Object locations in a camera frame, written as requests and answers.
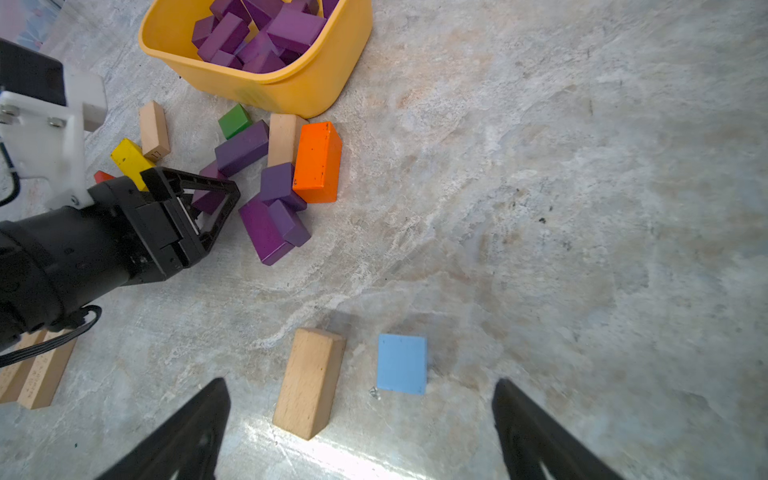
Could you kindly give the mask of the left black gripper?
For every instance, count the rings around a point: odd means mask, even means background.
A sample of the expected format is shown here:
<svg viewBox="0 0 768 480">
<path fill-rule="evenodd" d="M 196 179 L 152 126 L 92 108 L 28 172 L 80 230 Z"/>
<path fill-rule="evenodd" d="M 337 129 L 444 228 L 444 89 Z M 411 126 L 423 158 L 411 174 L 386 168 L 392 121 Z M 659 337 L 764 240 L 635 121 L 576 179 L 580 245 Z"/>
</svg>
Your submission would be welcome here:
<svg viewBox="0 0 768 480">
<path fill-rule="evenodd" d="M 240 191 L 220 173 L 154 167 L 148 189 L 118 178 L 95 203 L 35 217 L 35 264 L 64 300 L 95 300 L 124 285 L 165 281 L 206 257 Z"/>
</svg>

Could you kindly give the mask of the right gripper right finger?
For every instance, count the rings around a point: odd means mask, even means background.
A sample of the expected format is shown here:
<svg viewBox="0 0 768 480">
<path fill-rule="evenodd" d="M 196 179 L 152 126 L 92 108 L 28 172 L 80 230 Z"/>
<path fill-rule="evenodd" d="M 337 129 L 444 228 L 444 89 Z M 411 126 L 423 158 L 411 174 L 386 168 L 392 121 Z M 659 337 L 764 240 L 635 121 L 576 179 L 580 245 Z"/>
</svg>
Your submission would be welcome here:
<svg viewBox="0 0 768 480">
<path fill-rule="evenodd" d="M 496 383 L 491 407 L 511 479 L 621 479 L 511 380 Z"/>
</svg>

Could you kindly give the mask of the purple small brick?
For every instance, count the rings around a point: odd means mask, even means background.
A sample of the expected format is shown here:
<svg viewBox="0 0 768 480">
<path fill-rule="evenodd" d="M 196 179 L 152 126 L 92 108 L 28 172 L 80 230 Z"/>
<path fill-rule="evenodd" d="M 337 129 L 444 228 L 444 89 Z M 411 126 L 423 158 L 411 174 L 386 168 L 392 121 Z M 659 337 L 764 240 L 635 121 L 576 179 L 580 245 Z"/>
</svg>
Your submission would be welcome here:
<svg viewBox="0 0 768 480">
<path fill-rule="evenodd" d="M 264 168 L 259 192 L 261 201 L 269 206 L 280 200 L 295 211 L 306 210 L 306 201 L 293 190 L 294 172 L 291 163 Z"/>
<path fill-rule="evenodd" d="M 275 200 L 267 210 L 284 241 L 294 247 L 301 247 L 311 238 L 309 230 L 290 205 Z"/>
</svg>

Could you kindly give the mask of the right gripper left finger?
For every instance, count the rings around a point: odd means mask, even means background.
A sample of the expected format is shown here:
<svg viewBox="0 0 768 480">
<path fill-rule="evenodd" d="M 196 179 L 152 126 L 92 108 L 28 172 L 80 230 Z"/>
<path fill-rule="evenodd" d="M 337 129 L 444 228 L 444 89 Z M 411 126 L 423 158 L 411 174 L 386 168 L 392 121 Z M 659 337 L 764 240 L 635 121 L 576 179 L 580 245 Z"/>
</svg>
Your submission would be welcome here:
<svg viewBox="0 0 768 480">
<path fill-rule="evenodd" d="M 226 381 L 208 383 L 101 479 L 213 479 L 231 409 Z"/>
</svg>

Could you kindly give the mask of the purple brick slanted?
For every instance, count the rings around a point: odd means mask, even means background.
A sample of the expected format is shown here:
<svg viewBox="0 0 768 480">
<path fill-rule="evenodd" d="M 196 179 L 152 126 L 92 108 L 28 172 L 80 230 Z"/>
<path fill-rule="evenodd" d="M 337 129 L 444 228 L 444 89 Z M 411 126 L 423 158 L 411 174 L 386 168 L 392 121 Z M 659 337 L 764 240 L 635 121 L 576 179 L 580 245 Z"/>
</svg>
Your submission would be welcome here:
<svg viewBox="0 0 768 480">
<path fill-rule="evenodd" d="M 239 214 L 262 264 L 272 266 L 294 249 L 280 234 L 260 194 L 245 203 Z"/>
</svg>

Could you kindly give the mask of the purple long brick top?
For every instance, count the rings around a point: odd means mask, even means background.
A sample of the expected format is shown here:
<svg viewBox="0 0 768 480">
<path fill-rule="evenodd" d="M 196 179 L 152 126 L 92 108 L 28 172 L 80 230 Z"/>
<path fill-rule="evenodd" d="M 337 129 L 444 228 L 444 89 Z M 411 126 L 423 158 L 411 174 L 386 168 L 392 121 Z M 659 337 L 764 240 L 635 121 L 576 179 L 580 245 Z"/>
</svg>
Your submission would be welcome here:
<svg viewBox="0 0 768 480">
<path fill-rule="evenodd" d="M 218 171 L 227 178 L 268 155 L 269 126 L 260 120 L 215 148 Z"/>
</svg>

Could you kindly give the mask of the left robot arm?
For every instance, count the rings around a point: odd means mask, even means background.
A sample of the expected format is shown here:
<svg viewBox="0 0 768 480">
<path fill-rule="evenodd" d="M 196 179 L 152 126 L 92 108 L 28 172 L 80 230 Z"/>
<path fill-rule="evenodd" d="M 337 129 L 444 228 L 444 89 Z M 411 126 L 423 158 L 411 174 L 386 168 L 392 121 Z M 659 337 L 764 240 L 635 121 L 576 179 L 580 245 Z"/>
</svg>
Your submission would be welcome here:
<svg viewBox="0 0 768 480">
<path fill-rule="evenodd" d="M 40 330 L 87 331 L 96 300 L 163 282 L 203 260 L 233 212 L 231 180 L 165 167 L 100 183 L 93 205 L 1 224 L 1 346 Z"/>
</svg>

